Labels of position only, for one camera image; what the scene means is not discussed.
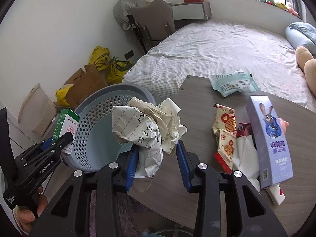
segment cardboard box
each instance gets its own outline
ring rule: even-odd
[[[79,121],[80,117],[77,114],[75,114],[75,112],[73,112],[71,109],[62,110],[57,120],[52,138],[52,143],[54,143],[60,136],[67,132],[71,132],[74,136],[72,143],[68,144],[61,150],[61,152],[65,155],[71,155],[75,143],[75,135],[78,129]]]
[[[107,87],[95,65],[87,65],[85,68],[86,73],[80,68],[65,83],[73,84],[65,98],[74,109],[93,93]]]
[[[261,189],[293,177],[288,144],[267,96],[250,96],[246,110],[256,142]]]

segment stuffed animals on windowsill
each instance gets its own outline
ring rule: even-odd
[[[286,3],[286,4],[283,4],[281,2],[274,2],[274,0],[257,0],[257,1],[268,3],[269,5],[276,6],[276,7],[280,8],[280,9],[288,11],[292,15],[300,18],[298,13],[293,9],[293,5],[291,3],[289,3],[289,2]]]
[[[293,14],[294,16],[296,16],[296,17],[300,17],[299,15],[298,15],[298,13],[293,9],[293,5],[291,4],[291,3],[289,3],[289,2],[287,2],[286,3],[286,7],[288,8],[288,12],[289,13],[291,13],[291,14]]]
[[[306,82],[316,97],[316,60],[304,46],[299,46],[295,51],[296,62],[305,74]]]

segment red snack wrapper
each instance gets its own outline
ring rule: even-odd
[[[219,104],[215,104],[214,107],[217,108],[212,126],[214,134],[219,136],[220,129],[236,134],[235,110]]]
[[[215,153],[215,158],[226,173],[232,172],[235,145],[236,135],[224,129],[220,129],[218,149]]]
[[[237,135],[237,137],[253,135],[251,124],[245,123],[245,122],[239,123],[239,127],[237,129],[236,135]]]

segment green medicine box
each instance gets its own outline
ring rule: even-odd
[[[61,152],[65,155],[71,155],[75,143],[75,135],[78,129],[80,117],[71,109],[64,109],[60,112],[57,124],[54,130],[52,142],[55,142],[60,136],[71,132],[74,136],[72,143],[64,147]]]

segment white checkered bedsheet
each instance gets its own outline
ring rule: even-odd
[[[187,75],[208,77],[246,67],[260,90],[316,112],[316,99],[282,36],[248,25],[206,21],[169,36],[125,75],[148,89],[157,104],[173,98]]]

